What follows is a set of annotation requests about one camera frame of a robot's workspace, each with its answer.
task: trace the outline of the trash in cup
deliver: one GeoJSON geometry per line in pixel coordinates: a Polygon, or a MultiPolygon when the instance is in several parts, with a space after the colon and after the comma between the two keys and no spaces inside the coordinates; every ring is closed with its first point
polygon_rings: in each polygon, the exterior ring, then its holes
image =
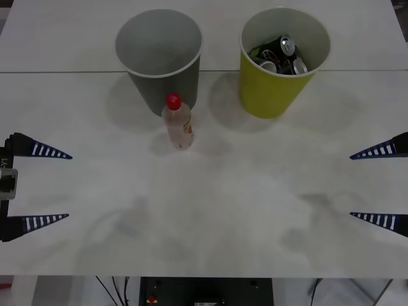
{"type": "Polygon", "coordinates": [[[281,75],[300,75],[308,72],[299,48],[289,35],[281,35],[253,48],[248,55],[259,67],[270,72],[281,75]]]}

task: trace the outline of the black cable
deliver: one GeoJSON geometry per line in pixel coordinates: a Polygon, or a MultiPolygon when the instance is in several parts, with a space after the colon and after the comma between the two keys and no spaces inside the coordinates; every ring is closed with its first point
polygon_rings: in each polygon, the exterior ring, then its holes
{"type": "Polygon", "coordinates": [[[314,299],[314,294],[316,293],[316,288],[317,285],[319,284],[320,279],[316,279],[316,283],[314,284],[314,289],[313,289],[313,294],[312,294],[312,300],[310,301],[310,306],[313,305],[313,299],[314,299]]]}
{"type": "Polygon", "coordinates": [[[115,286],[115,291],[116,291],[117,297],[119,298],[120,303],[122,304],[122,306],[125,306],[125,304],[123,303],[122,297],[120,296],[119,290],[116,287],[115,277],[113,276],[112,276],[112,281],[113,281],[113,285],[115,286]]]}
{"type": "Polygon", "coordinates": [[[102,287],[106,290],[106,292],[109,294],[110,298],[111,298],[112,301],[115,303],[115,305],[118,306],[117,303],[116,303],[116,301],[115,301],[115,299],[114,299],[113,296],[110,294],[109,290],[107,290],[107,288],[105,287],[105,285],[101,282],[101,280],[99,279],[99,277],[96,276],[96,275],[95,275],[95,277],[96,277],[96,279],[101,283],[102,287]]]}
{"type": "Polygon", "coordinates": [[[126,296],[126,291],[128,290],[128,282],[129,282],[129,277],[127,276],[127,277],[125,277],[125,289],[123,290],[124,292],[123,292],[123,295],[124,295],[124,297],[125,297],[125,306],[129,306],[129,303],[128,303],[128,297],[126,296]]]}

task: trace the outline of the floor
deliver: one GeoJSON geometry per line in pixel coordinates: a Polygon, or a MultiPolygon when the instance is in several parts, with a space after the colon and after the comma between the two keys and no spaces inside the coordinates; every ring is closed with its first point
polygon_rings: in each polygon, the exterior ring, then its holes
{"type": "MultiPolygon", "coordinates": [[[[117,300],[110,277],[100,277],[117,300]]],[[[123,292],[123,277],[116,277],[123,292]]],[[[309,306],[315,279],[274,279],[275,306],[309,306]]],[[[407,305],[406,280],[323,279],[316,289],[313,306],[403,306],[407,305]]],[[[130,278],[127,297],[138,304],[140,278],[130,278]]],[[[15,277],[12,290],[0,291],[2,306],[113,306],[113,302],[93,276],[15,277]]]]}

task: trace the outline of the white table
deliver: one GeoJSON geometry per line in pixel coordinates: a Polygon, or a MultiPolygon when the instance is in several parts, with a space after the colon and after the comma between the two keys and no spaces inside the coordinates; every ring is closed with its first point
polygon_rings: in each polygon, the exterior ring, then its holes
{"type": "Polygon", "coordinates": [[[305,10],[333,40],[324,69],[408,69],[404,37],[390,0],[15,0],[0,36],[0,72],[124,71],[113,52],[133,15],[171,8],[202,28],[202,70],[238,70],[246,20],[276,6],[305,10]]]}
{"type": "Polygon", "coordinates": [[[408,213],[406,159],[349,156],[407,131],[408,71],[320,72],[279,120],[240,107],[238,73],[203,72],[196,139],[176,152],[126,73],[1,74],[10,215],[70,216],[0,244],[0,274],[408,275],[407,238],[349,215],[408,213]]]}

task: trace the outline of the soda can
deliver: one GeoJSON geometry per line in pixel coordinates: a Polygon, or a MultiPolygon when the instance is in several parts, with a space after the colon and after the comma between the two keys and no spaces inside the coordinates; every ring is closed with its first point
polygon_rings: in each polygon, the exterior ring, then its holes
{"type": "Polygon", "coordinates": [[[274,73],[276,73],[277,72],[277,67],[276,67],[276,65],[275,65],[275,63],[274,62],[271,62],[271,61],[265,61],[265,62],[263,62],[263,63],[261,63],[260,65],[259,65],[259,67],[261,67],[261,68],[263,68],[263,69],[265,69],[265,70],[268,70],[268,71],[270,71],[270,72],[274,72],[274,73]]]}
{"type": "Polygon", "coordinates": [[[249,54],[261,57],[263,51],[269,50],[276,55],[279,61],[284,61],[285,58],[294,54],[295,48],[295,42],[289,35],[281,35],[269,43],[265,43],[264,45],[252,49],[249,54]]]}
{"type": "Polygon", "coordinates": [[[289,59],[291,62],[293,62],[295,59],[301,59],[303,61],[303,56],[299,51],[298,47],[295,47],[295,52],[292,56],[289,56],[289,59]]]}
{"type": "Polygon", "coordinates": [[[290,65],[278,71],[281,75],[301,75],[308,72],[305,63],[301,59],[295,59],[290,65]]]}

